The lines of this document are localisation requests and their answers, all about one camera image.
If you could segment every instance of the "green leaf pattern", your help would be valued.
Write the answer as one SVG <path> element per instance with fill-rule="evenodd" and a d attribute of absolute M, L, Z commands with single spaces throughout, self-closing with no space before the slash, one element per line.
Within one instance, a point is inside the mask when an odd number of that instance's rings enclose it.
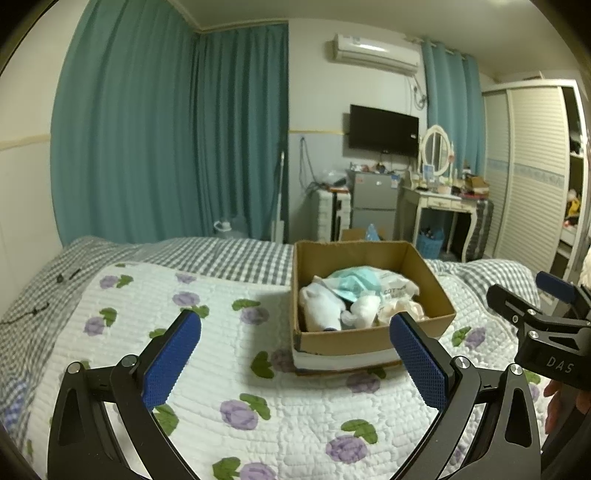
<path fill-rule="evenodd" d="M 154 417 L 160 424 L 160 428 L 162 428 L 163 432 L 170 437 L 178 425 L 178 417 L 174 414 L 173 409 L 166 403 L 156 407 L 155 410 Z"/>
<path fill-rule="evenodd" d="M 344 432 L 354 432 L 354 436 L 360 437 L 370 445 L 378 443 L 378 434 L 375 427 L 368 421 L 362 419 L 349 420 L 340 427 Z"/>
<path fill-rule="evenodd" d="M 122 288 L 125 287 L 126 285 L 129 285 L 131 282 L 133 282 L 134 278 L 130 277 L 129 275 L 121 275 L 119 277 L 119 281 L 117 282 L 117 285 L 115 286 L 115 288 Z"/>
<path fill-rule="evenodd" d="M 107 327 L 112 326 L 117 319 L 117 310 L 112 309 L 111 307 L 102 309 L 99 314 L 105 319 L 105 325 L 107 325 Z"/>
<path fill-rule="evenodd" d="M 542 378 L 538 374 L 530 372 L 526 369 L 523 370 L 523 373 L 525 374 L 525 377 L 529 383 L 539 385 L 542 382 Z"/>
<path fill-rule="evenodd" d="M 468 332 L 470 330 L 472 330 L 472 327 L 464 327 L 464 328 L 460 328 L 459 330 L 456 330 L 455 332 L 453 332 L 452 345 L 453 346 L 460 346 L 460 344 L 464 341 L 464 339 L 466 338 L 466 335 L 468 334 Z"/>
<path fill-rule="evenodd" d="M 243 402 L 248 403 L 250 408 L 253 411 L 256 411 L 263 420 L 269 420 L 271 418 L 271 410 L 269 410 L 267 401 L 264 398 L 257 397 L 256 395 L 249 395 L 248 393 L 240 394 L 239 398 Z"/>
<path fill-rule="evenodd" d="M 238 310 L 242 310 L 247 307 L 258 307 L 260 304 L 261 302 L 256 300 L 238 299 L 232 303 L 232 310 L 237 312 Z"/>
<path fill-rule="evenodd" d="M 213 476 L 217 480 L 233 480 L 233 477 L 240 476 L 238 468 L 240 459 L 237 457 L 222 458 L 218 463 L 212 465 Z"/>
<path fill-rule="evenodd" d="M 251 363 L 252 372 L 260 378 L 274 378 L 275 372 L 271 370 L 271 362 L 269 361 L 269 354 L 265 351 L 258 352 Z"/>
<path fill-rule="evenodd" d="M 181 312 L 183 310 L 192 310 L 197 315 L 199 315 L 199 318 L 201 319 L 204 319 L 209 315 L 209 307 L 207 305 L 193 305 L 192 307 L 183 307 L 181 308 Z"/>
<path fill-rule="evenodd" d="M 368 373 L 377 375 L 378 378 L 385 380 L 386 379 L 386 370 L 384 370 L 384 367 L 373 367 L 373 368 L 368 368 Z"/>
<path fill-rule="evenodd" d="M 166 328 L 156 328 L 150 332 L 150 338 L 156 338 L 166 333 Z"/>

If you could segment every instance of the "screw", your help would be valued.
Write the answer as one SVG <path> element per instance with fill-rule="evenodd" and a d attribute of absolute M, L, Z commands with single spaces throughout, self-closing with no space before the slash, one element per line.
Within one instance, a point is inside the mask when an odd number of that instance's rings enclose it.
<path fill-rule="evenodd" d="M 459 356 L 456 358 L 456 365 L 465 369 L 470 366 L 470 361 L 465 356 Z"/>
<path fill-rule="evenodd" d="M 509 368 L 514 375 L 521 375 L 523 373 L 523 369 L 517 364 L 511 364 Z"/>
<path fill-rule="evenodd" d="M 121 359 L 121 365 L 124 367 L 132 367 L 138 361 L 138 358 L 135 355 L 125 355 Z"/>
<path fill-rule="evenodd" d="M 78 362 L 72 362 L 68 365 L 68 373 L 69 374 L 76 374 L 80 371 L 80 364 Z"/>

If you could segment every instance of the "human hand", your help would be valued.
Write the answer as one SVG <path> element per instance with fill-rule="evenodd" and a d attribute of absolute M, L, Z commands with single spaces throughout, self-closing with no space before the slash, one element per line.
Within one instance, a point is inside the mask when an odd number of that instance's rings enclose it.
<path fill-rule="evenodd" d="M 548 404 L 548 416 L 546 417 L 546 423 L 544 430 L 546 434 L 550 434 L 556 427 L 558 422 L 558 416 L 560 415 L 560 392 L 563 384 L 556 380 L 551 380 L 548 386 L 544 389 L 545 397 L 552 397 Z M 591 392 L 579 392 L 577 396 L 577 410 L 581 413 L 586 414 L 591 410 Z"/>

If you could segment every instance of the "ceiling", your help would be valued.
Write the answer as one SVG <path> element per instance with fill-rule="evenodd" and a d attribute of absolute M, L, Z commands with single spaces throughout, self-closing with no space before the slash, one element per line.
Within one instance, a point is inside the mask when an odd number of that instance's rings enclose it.
<path fill-rule="evenodd" d="M 339 20 L 428 35 L 475 56 L 494 77 L 577 69 L 569 48 L 530 0 L 170 1 L 198 30 L 286 18 Z"/>

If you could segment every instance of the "blue gripper pad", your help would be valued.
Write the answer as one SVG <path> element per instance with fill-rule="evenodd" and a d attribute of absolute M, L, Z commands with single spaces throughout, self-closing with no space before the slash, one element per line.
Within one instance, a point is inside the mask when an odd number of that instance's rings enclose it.
<path fill-rule="evenodd" d="M 195 312 L 191 312 L 144 374 L 142 399 L 149 411 L 166 403 L 200 337 L 201 319 Z"/>
<path fill-rule="evenodd" d="M 535 285 L 540 289 L 556 297 L 564 303 L 574 302 L 576 291 L 572 284 L 562 278 L 555 277 L 546 272 L 538 272 L 535 276 Z"/>
<path fill-rule="evenodd" d="M 446 376 L 399 314 L 390 320 L 390 342 L 417 386 L 423 401 L 429 407 L 442 411 L 447 404 Z"/>

